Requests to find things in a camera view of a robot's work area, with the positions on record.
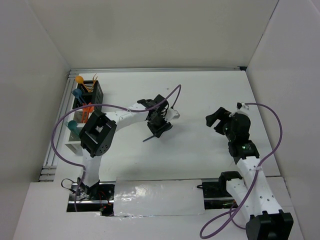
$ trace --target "orange object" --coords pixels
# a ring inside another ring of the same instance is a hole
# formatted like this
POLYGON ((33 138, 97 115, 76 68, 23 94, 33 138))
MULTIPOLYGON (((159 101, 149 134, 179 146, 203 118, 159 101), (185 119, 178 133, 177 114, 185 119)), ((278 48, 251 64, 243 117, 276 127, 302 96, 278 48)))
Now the orange object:
POLYGON ((97 74, 95 74, 95 75, 93 76, 93 78, 92 78, 93 84, 92 84, 92 87, 91 87, 91 91, 90 91, 90 92, 92 92, 92 91, 94 90, 95 83, 96 83, 96 81, 97 81, 97 79, 98 79, 98 76, 96 76, 96 75, 97 75, 97 74))
POLYGON ((82 76, 76 76, 75 77, 75 81, 78 83, 78 84, 82 84, 85 89, 88 91, 88 93, 90 92, 90 90, 87 88, 87 86, 85 85, 85 80, 82 76))
POLYGON ((92 113, 94 111, 93 106, 85 107, 82 108, 82 118, 81 118, 81 123, 86 124, 89 118, 89 113, 92 113))

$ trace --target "black holder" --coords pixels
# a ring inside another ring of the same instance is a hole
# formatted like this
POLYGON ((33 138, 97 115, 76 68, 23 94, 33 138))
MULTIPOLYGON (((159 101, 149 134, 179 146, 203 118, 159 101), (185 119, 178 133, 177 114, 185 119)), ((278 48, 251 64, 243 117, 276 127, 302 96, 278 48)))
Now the black holder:
MULTIPOLYGON (((87 86, 88 89, 91 89, 92 84, 94 83, 92 80, 90 81, 83 81, 84 85, 87 86)), ((93 91, 88 92, 88 90, 82 85, 78 84, 77 89, 80 89, 82 91, 82 98, 83 100, 89 104, 102 104, 104 99, 104 93, 102 92, 101 86, 99 84, 99 81, 95 81, 95 84, 93 86, 93 91)), ((79 102, 77 98, 74 98, 72 109, 76 109, 81 107, 82 104, 79 102)), ((102 106, 95 106, 94 110, 102 110, 102 106)))

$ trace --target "white bracket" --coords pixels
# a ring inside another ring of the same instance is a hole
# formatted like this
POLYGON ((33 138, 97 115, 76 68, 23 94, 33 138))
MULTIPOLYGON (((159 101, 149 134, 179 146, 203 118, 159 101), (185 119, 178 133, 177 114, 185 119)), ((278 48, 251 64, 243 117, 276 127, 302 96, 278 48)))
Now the white bracket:
POLYGON ((145 112, 133 112, 130 110, 145 110, 146 107, 140 103, 135 103, 134 105, 128 107, 128 111, 120 110, 120 111, 111 111, 106 112, 105 115, 110 119, 115 121, 116 129, 115 131, 119 131, 124 127, 127 127, 131 124, 143 122, 147 119, 149 114, 148 111, 145 112))
POLYGON ((171 120, 176 120, 178 118, 180 118, 180 113, 177 110, 169 108, 166 112, 164 120, 166 120, 167 122, 170 122, 171 120))
POLYGON ((282 207, 277 202, 269 187, 262 167, 257 167, 259 162, 260 159, 255 156, 240 159, 237 166, 240 169, 244 181, 242 179, 232 179, 226 182, 226 190, 234 197, 235 201, 240 204, 254 180, 255 170, 259 171, 252 192, 241 208, 247 222, 250 220, 250 215, 262 215, 263 211, 267 211, 268 214, 278 214, 279 210, 282 210, 282 207))
MULTIPOLYGON (((82 165, 85 166, 83 184, 90 188, 99 182, 99 168, 102 156, 91 157, 90 153, 85 149, 82 149, 82 154, 82 165)), ((83 172, 84 170, 82 169, 79 178, 82 177, 83 172)))
POLYGON ((249 106, 245 105, 243 102, 241 103, 241 105, 242 105, 242 107, 240 109, 238 109, 237 111, 235 111, 229 115, 230 118, 235 114, 243 114, 243 115, 249 116, 249 110, 250 110, 249 106))

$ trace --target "wire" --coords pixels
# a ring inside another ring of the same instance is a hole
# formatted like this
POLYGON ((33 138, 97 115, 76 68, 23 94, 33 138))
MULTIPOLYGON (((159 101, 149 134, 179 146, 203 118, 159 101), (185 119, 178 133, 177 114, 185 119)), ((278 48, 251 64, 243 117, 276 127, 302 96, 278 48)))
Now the wire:
POLYGON ((63 187, 64 189, 67 189, 67 190, 69 190, 70 192, 72 192, 72 193, 76 193, 76 191, 75 190, 73 190, 73 189, 71 189, 71 188, 67 188, 67 187, 65 187, 64 186, 64 180, 69 180, 70 182, 72 182, 73 184, 75 184, 76 182, 75 181, 72 181, 70 178, 65 178, 65 179, 62 179, 62 181, 61 181, 61 187, 63 187))
MULTIPOLYGON (((275 118, 276 118, 276 120, 277 120, 277 122, 278 122, 278 124, 279 124, 279 128, 280 128, 280 137, 279 137, 278 143, 276 144, 275 148, 259 162, 259 164, 257 165, 257 167, 260 167, 260 166, 264 163, 264 161, 267 160, 271 155, 273 155, 273 154, 275 153, 275 151, 277 151, 277 149, 279 148, 280 143, 281 143, 281 141, 282 141, 282 137, 283 137, 283 128, 282 128, 282 124, 281 124, 281 121, 280 121, 279 116, 278 116, 277 113, 276 113, 272 108, 270 108, 269 106, 264 105, 264 104, 262 104, 262 103, 255 103, 255 102, 248 102, 248 103, 245 103, 245 104, 246 104, 246 105, 261 106, 261 107, 264 107, 264 108, 270 110, 270 111, 274 114, 274 116, 275 116, 275 118)), ((214 218, 211 219, 210 221, 208 221, 208 222, 202 227, 202 229, 200 230, 199 236, 200 236, 201 239, 209 239, 209 238, 217 235, 218 233, 220 233, 220 232, 233 220, 233 218, 235 217, 235 215, 237 215, 237 213, 240 211, 241 207, 245 204, 245 202, 246 202, 246 200, 248 199, 250 193, 252 192, 252 189, 254 188, 255 183, 256 183, 256 181, 257 181, 257 178, 258 178, 258 173, 259 173, 259 170, 256 170, 256 171, 255 171, 255 175, 254 175, 254 177, 253 177, 253 181, 252 181, 252 183, 251 183, 251 185, 250 185, 250 187, 249 187, 249 189, 248 189, 248 192, 247 192, 246 195, 244 196, 244 198, 243 198, 243 200, 241 201, 241 203, 239 204, 239 206, 238 206, 235 210, 227 211, 227 212, 225 212, 225 213, 222 213, 222 214, 214 217, 214 218), (219 228, 218 228, 216 231, 214 231, 213 233, 211 233, 211 234, 209 234, 209 235, 207 235, 207 236, 203 236, 202 233, 204 232, 204 230, 206 229, 206 227, 207 227, 210 223, 212 223, 214 220, 216 220, 216 219, 218 219, 218 218, 221 218, 222 216, 228 214, 229 212, 232 212, 232 215, 224 222, 224 224, 222 224, 221 227, 219 227, 219 228)))
POLYGON ((101 195, 100 195, 100 193, 98 193, 98 195, 99 195, 99 201, 100 201, 100 208, 102 208, 101 195))
POLYGON ((109 205, 110 202, 109 202, 109 199, 108 199, 107 195, 106 195, 103 191, 99 191, 99 193, 102 193, 102 194, 104 195, 104 197, 105 197, 105 199, 108 201, 108 205, 109 205))
POLYGON ((163 117, 165 117, 167 115, 167 112, 168 112, 168 109, 169 109, 169 104, 166 106, 165 109, 162 110, 161 114, 163 117))
MULTIPOLYGON (((234 203, 232 204, 232 206, 230 207, 230 211, 229 211, 229 216, 230 216, 230 217, 231 217, 231 211, 232 211, 232 209, 234 208, 235 205, 236 205, 236 202, 234 202, 234 203)), ((240 228, 240 229, 243 229, 243 230, 246 230, 245 227, 238 225, 238 224, 235 222, 234 219, 231 219, 231 221, 232 221, 232 223, 233 223, 236 227, 238 227, 238 228, 240 228)))
MULTIPOLYGON (((160 106, 161 104, 163 104, 168 98, 171 97, 172 94, 174 94, 174 92, 179 89, 178 91, 178 94, 174 100, 174 103, 172 105, 172 108, 173 106, 176 104, 177 100, 178 100, 178 97, 180 95, 180 91, 181 91, 181 84, 179 84, 178 86, 175 87, 175 89, 169 93, 169 95, 167 97, 165 97, 161 102, 159 102, 158 104, 150 107, 150 108, 147 108, 147 109, 143 109, 143 110, 135 110, 135 109, 128 109, 128 108, 125 108, 125 107, 122 107, 122 106, 117 106, 117 105, 111 105, 111 104, 104 104, 104 103, 99 103, 99 104, 91 104, 91 107, 110 107, 110 108, 115 108, 115 109, 121 109, 121 110, 124 110, 124 111, 130 111, 132 113, 143 113, 143 112, 148 112, 150 110, 153 110, 153 109, 156 109, 158 106, 160 106)), ((58 158, 60 158, 62 161, 64 161, 65 163, 67 164, 70 164, 70 165, 73 165, 73 166, 76 166, 76 167, 81 167, 83 169, 83 172, 82 172, 82 176, 80 178, 80 181, 78 182, 78 185, 76 186, 76 189, 75 189, 75 196, 76 198, 74 199, 74 210, 77 212, 77 193, 79 191, 79 188, 80 188, 80 185, 81 183, 84 181, 85 179, 85 175, 86 175, 86 167, 82 164, 79 164, 79 163, 75 163, 75 162, 72 162, 72 161, 69 161, 67 159, 65 159, 63 156, 60 155, 60 153, 58 152, 56 146, 55 146, 55 134, 56 134, 56 131, 57 131, 57 128, 58 128, 58 125, 68 116, 70 115, 71 113, 75 112, 75 111, 78 111, 80 109, 84 109, 84 108, 87 108, 88 106, 85 105, 85 106, 80 106, 80 107, 77 107, 75 109, 72 109, 71 111, 67 112, 65 115, 63 115, 61 118, 58 119, 58 121, 56 122, 56 124, 54 125, 53 127, 53 131, 52 131, 52 135, 51 135, 51 139, 50 139, 50 143, 51 143, 51 147, 52 147, 52 150, 53 152, 58 156, 58 158)))
POLYGON ((153 139, 155 136, 156 136, 156 135, 149 136, 149 137, 147 137, 146 139, 142 140, 142 142, 144 143, 144 142, 146 142, 146 141, 148 141, 148 140, 150 140, 150 139, 153 139))

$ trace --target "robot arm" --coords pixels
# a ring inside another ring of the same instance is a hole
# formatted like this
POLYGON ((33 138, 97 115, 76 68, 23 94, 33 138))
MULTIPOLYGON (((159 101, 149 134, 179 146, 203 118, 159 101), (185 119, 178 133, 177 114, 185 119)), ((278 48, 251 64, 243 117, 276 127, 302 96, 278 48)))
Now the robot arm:
POLYGON ((170 121, 179 118, 180 115, 176 110, 169 108, 167 101, 153 110, 134 112, 149 109, 163 100, 164 98, 158 95, 153 100, 139 100, 128 107, 128 110, 106 113, 95 110, 92 113, 79 134, 83 153, 82 164, 86 168, 80 188, 89 198, 96 194, 100 182, 99 168, 102 155, 109 150, 115 132, 131 124, 147 121, 152 134, 159 138, 163 132, 172 128, 170 121))
POLYGON ((220 107, 214 114, 206 117, 208 127, 220 120, 214 129, 229 140, 229 153, 240 171, 221 173, 221 191, 228 192, 239 204, 247 194, 258 170, 252 192, 240 209, 247 222, 246 235, 249 240, 287 240, 294 220, 290 213, 284 213, 269 187, 262 167, 258 166, 259 152, 255 144, 249 140, 249 107, 244 103, 238 103, 237 108, 236 112, 231 113, 220 107))

